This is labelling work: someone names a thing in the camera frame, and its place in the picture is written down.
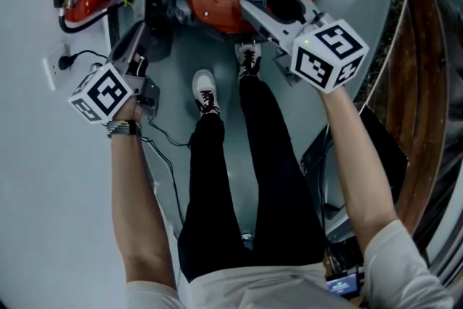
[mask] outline white t-shirt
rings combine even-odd
[[[352,309],[327,290],[322,263],[224,269],[191,284],[196,308]],[[450,309],[453,300],[421,258],[400,221],[393,221],[365,252],[365,286],[373,309]],[[153,282],[126,286],[127,309],[183,309],[177,292]]]

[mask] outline leg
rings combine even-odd
[[[216,102],[205,114],[208,105],[201,95],[199,99],[203,116],[192,136],[190,204],[178,242],[180,267],[189,282],[213,271],[246,266],[248,257],[229,189],[224,123]]]
[[[259,48],[253,48],[260,55]],[[259,184],[255,257],[260,265],[270,266],[319,263],[325,235],[280,108],[252,67],[254,71],[248,68],[248,72],[241,68],[239,93]]]

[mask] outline sneaker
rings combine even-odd
[[[259,78],[260,44],[235,44],[234,51],[239,63],[239,79],[245,76]]]
[[[193,95],[197,107],[204,114],[220,114],[217,103],[216,80],[208,69],[200,69],[193,77]]]

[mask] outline wall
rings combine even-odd
[[[0,300],[8,309],[123,308],[124,272],[111,225],[109,142],[41,59],[59,41],[107,54],[99,23],[60,31],[51,0],[0,0]]]

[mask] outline sleeve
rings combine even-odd
[[[177,291],[154,282],[129,282],[125,287],[127,309],[184,309]]]
[[[374,309],[450,309],[454,304],[399,220],[382,229],[368,245],[365,286]]]

